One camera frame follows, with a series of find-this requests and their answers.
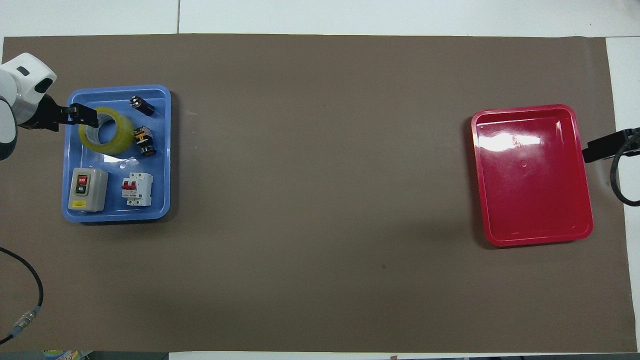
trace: circuit breaker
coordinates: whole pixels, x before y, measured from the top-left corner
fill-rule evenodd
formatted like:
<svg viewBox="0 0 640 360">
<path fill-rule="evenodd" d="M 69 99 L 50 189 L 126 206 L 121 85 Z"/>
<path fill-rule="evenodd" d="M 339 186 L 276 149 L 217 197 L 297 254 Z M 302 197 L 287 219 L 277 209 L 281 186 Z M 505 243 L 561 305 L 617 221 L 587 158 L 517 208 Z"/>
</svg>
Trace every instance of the circuit breaker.
<svg viewBox="0 0 640 360">
<path fill-rule="evenodd" d="M 102 211 L 108 178 L 109 173 L 99 168 L 75 168 L 67 207 L 77 211 Z"/>
<path fill-rule="evenodd" d="M 131 172 L 122 179 L 122 197 L 129 206 L 151 205 L 151 184 L 154 177 L 146 172 Z"/>
</svg>

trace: blue tray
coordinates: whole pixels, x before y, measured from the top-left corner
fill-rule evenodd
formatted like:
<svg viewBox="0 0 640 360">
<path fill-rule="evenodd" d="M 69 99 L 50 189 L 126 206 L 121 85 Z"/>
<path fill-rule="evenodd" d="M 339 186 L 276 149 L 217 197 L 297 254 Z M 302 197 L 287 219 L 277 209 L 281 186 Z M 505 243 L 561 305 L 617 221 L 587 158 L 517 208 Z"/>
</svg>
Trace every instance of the blue tray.
<svg viewBox="0 0 640 360">
<path fill-rule="evenodd" d="M 138 95 L 154 106 L 156 112 L 150 117 L 135 110 L 129 99 Z M 118 86 L 113 88 L 90 88 L 76 90 L 68 103 L 96 108 L 108 106 L 128 117 L 133 126 L 147 126 L 154 136 L 157 153 L 142 156 L 140 148 L 132 144 L 118 156 L 108 156 L 85 148 L 80 142 L 77 125 L 67 126 L 65 134 L 65 163 L 62 175 L 62 215 L 72 222 L 107 222 L 129 220 L 152 220 L 161 218 L 171 206 L 171 93 L 161 85 Z M 101 141 L 113 137 L 115 125 L 105 124 L 99 133 Z M 74 211 L 67 208 L 71 176 L 76 167 L 103 169 L 109 173 L 104 210 L 98 212 Z M 129 172 L 146 172 L 154 176 L 151 187 L 150 206 L 128 206 L 121 196 L 122 179 Z"/>
</svg>

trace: brown table surface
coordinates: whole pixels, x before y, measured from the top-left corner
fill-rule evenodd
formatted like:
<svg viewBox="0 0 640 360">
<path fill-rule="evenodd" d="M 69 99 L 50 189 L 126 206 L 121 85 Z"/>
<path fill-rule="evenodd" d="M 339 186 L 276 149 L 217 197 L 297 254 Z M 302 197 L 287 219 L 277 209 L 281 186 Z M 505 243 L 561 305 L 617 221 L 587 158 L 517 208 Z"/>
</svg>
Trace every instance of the brown table surface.
<svg viewBox="0 0 640 360">
<path fill-rule="evenodd" d="M 613 132 L 602 38 L 5 38 L 4 61 L 22 52 L 59 103 L 167 86 L 173 197 L 157 222 L 68 222 L 63 134 L 21 129 L 1 242 L 45 298 L 2 351 L 636 351 L 608 162 L 587 166 L 589 238 L 495 249 L 470 157 L 488 108 L 563 103 L 583 143 Z M 0 274 L 8 330 L 36 289 L 9 258 Z"/>
</svg>

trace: roll of tape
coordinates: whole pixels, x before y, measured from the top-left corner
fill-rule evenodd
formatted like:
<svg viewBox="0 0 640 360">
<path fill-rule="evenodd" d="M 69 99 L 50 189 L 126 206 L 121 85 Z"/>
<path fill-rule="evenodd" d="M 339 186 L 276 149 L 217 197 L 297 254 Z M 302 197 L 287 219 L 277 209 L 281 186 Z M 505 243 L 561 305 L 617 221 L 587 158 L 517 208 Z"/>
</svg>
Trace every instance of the roll of tape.
<svg viewBox="0 0 640 360">
<path fill-rule="evenodd" d="M 80 142 L 89 150 L 101 152 L 105 155 L 118 155 L 123 153 L 133 143 L 133 124 L 126 116 L 106 106 L 100 106 L 95 109 L 98 113 L 98 128 L 80 125 L 78 127 L 78 136 Z M 102 125 L 113 120 L 116 123 L 116 133 L 107 143 L 101 143 L 98 139 L 98 132 Z"/>
</svg>

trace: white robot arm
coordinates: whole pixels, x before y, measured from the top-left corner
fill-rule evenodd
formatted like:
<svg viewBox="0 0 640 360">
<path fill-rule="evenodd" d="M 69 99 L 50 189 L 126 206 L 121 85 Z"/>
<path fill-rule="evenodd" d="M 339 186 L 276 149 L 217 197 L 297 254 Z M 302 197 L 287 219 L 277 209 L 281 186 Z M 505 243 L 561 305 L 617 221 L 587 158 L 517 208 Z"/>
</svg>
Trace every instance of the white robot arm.
<svg viewBox="0 0 640 360">
<path fill-rule="evenodd" d="M 24 53 L 0 65 L 0 160 L 15 148 L 17 126 L 58 131 L 58 124 L 97 127 L 95 110 L 81 104 L 58 106 L 46 94 L 58 77 L 45 63 Z"/>
</svg>

